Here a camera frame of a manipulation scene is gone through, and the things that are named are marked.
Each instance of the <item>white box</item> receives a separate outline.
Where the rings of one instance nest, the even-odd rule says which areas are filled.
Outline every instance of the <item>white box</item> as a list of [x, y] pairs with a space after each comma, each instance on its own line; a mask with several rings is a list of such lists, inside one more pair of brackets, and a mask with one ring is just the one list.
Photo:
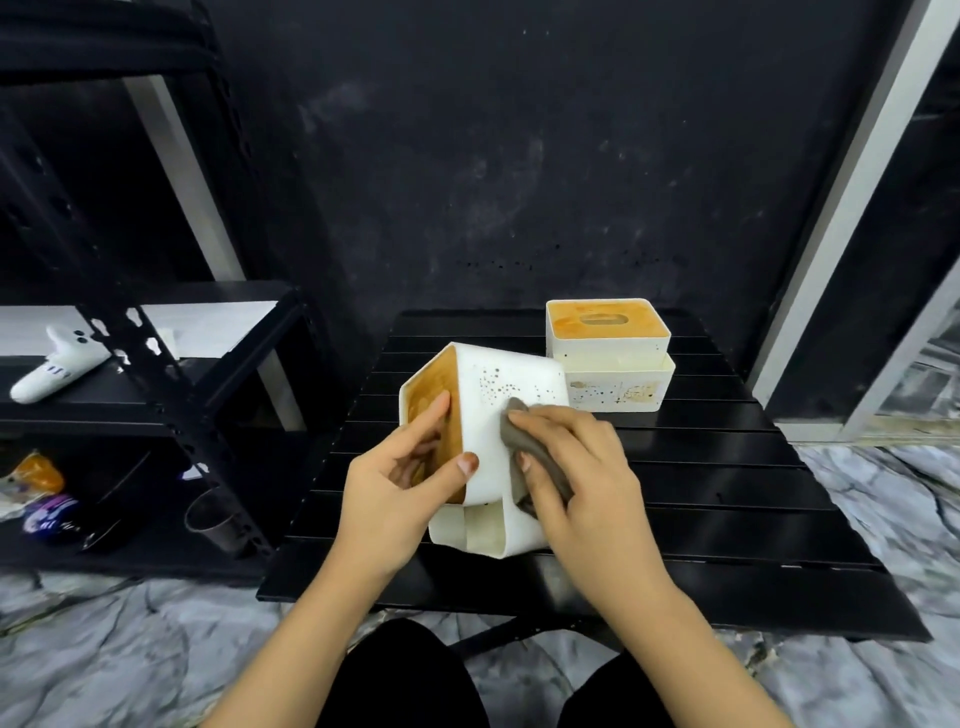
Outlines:
[[656, 412], [675, 368], [666, 354], [658, 369], [567, 372], [570, 406], [587, 412]]
[[670, 329], [646, 299], [549, 301], [547, 356], [568, 372], [654, 371]]
[[543, 356], [450, 343], [400, 387], [400, 424], [444, 389], [451, 404], [436, 450], [439, 462], [431, 467], [461, 452], [475, 452], [480, 467], [463, 502], [441, 506], [430, 520], [431, 541], [497, 559], [546, 546], [540, 522], [514, 503], [500, 414], [510, 397], [569, 404], [563, 367]]

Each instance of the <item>gray rag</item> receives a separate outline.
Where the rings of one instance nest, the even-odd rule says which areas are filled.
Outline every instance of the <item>gray rag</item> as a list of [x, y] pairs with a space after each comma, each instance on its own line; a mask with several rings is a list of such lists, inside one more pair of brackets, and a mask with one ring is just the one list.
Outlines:
[[527, 479], [520, 469], [520, 464], [516, 462], [516, 454], [518, 452], [526, 452], [532, 455], [543, 465], [547, 474], [550, 475], [550, 480], [553, 482], [554, 487], [556, 487], [557, 493], [560, 494], [564, 506], [566, 506], [573, 497], [573, 491], [570, 489], [570, 483], [566, 479], [566, 473], [557, 465], [557, 461], [550, 456], [550, 453], [547, 452], [543, 443], [510, 422], [507, 413], [515, 409], [522, 412], [529, 411], [527, 405], [521, 400], [518, 400], [516, 397], [510, 397], [510, 401], [507, 402], [503, 414], [500, 415], [500, 439], [503, 440], [503, 444], [507, 446], [507, 450], [510, 452], [510, 485], [514, 495], [514, 503], [516, 503], [516, 507], [521, 511], [529, 513], [536, 518], [537, 511], [534, 508], [534, 501], [530, 497], [530, 491], [527, 490]]

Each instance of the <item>forearm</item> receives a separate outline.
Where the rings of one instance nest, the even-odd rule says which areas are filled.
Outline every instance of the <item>forearm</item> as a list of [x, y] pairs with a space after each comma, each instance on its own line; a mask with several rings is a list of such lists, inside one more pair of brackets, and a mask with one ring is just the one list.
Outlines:
[[680, 590], [633, 594], [608, 622], [678, 728], [786, 728], [789, 719]]
[[204, 728], [312, 728], [356, 628], [383, 590], [336, 546]]

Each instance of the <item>hand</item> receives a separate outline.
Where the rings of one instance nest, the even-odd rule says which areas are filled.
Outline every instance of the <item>hand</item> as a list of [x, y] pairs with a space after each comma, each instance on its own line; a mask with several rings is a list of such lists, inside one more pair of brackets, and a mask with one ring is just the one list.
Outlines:
[[383, 579], [410, 561], [430, 519], [480, 465], [465, 452], [411, 486], [423, 458], [440, 442], [438, 425], [449, 407], [450, 394], [443, 392], [413, 422], [353, 459], [331, 555]]
[[564, 502], [543, 466], [517, 454], [547, 541], [573, 584], [605, 617], [639, 595], [672, 594], [643, 507], [640, 483], [610, 423], [569, 407], [532, 407], [510, 420], [540, 440], [563, 468], [573, 497]]

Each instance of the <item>fingernail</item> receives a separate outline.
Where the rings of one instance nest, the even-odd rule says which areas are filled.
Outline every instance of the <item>fingernail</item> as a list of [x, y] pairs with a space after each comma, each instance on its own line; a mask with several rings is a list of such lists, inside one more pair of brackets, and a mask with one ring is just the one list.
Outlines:
[[457, 458], [457, 467], [463, 472], [464, 475], [470, 477], [480, 466], [480, 458], [478, 458], [472, 452], [465, 452], [460, 457]]

